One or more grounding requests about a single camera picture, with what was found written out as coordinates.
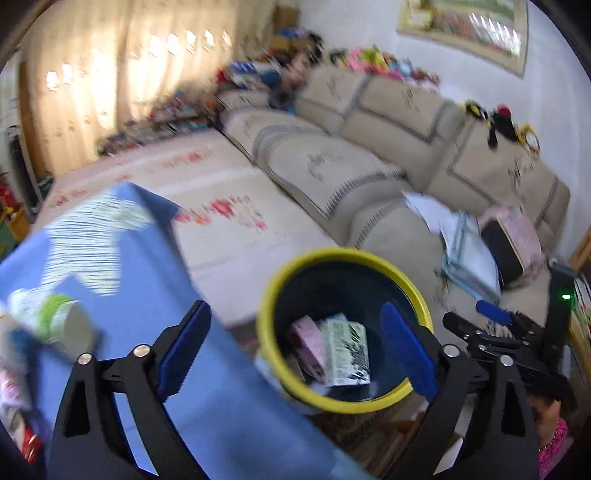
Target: pink bag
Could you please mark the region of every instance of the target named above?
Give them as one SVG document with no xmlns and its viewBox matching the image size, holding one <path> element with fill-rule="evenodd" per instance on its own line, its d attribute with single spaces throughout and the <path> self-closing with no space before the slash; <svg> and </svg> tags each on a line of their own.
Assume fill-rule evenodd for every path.
<svg viewBox="0 0 591 480">
<path fill-rule="evenodd" d="M 543 268 L 545 255 L 534 225 L 519 209 L 492 206 L 478 226 L 499 269 L 501 289 L 527 283 Z"/>
</svg>

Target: curtain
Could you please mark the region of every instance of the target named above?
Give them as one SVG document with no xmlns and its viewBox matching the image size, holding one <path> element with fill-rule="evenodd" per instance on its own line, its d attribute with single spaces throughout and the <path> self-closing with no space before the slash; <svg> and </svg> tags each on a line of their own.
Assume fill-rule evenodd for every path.
<svg viewBox="0 0 591 480">
<path fill-rule="evenodd" d="M 23 42 L 31 107 L 47 167 L 96 160 L 98 138 L 145 118 L 182 88 L 211 91 L 230 59 L 259 52 L 274 0 L 63 0 Z"/>
</svg>

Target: pink box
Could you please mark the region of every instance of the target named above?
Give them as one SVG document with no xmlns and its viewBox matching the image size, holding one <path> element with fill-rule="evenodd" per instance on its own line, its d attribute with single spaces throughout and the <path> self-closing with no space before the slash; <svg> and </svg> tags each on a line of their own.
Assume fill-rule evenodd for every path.
<svg viewBox="0 0 591 480">
<path fill-rule="evenodd" d="M 324 336 L 310 317 L 305 316 L 290 327 L 290 342 L 306 373 L 324 381 L 326 356 L 324 354 Z"/>
</svg>

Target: picture frame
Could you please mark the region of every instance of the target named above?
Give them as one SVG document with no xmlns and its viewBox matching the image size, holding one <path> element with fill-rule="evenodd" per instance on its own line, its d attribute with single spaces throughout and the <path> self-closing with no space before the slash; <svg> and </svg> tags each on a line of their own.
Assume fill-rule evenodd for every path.
<svg viewBox="0 0 591 480">
<path fill-rule="evenodd" d="M 402 0 L 397 31 L 468 51 L 523 77 L 527 0 Z"/>
</svg>

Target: blue tablecloth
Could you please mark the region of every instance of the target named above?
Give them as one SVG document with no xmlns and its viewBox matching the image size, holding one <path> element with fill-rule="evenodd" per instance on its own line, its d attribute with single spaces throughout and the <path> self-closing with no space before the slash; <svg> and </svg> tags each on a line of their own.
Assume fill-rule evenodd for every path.
<svg viewBox="0 0 591 480">
<path fill-rule="evenodd" d="M 41 286 L 79 300 L 102 334 L 98 358 L 117 358 L 152 343 L 200 295 L 171 234 L 176 205 L 129 183 L 89 202 L 28 238 L 0 264 L 0 299 Z M 85 259 L 112 271 L 97 281 L 85 272 Z M 46 346 L 37 363 L 36 426 L 48 442 L 71 365 Z M 129 405 L 117 398 L 137 463 L 153 472 Z M 215 319 L 180 393 L 165 406 L 212 480 L 366 478 L 283 402 Z"/>
</svg>

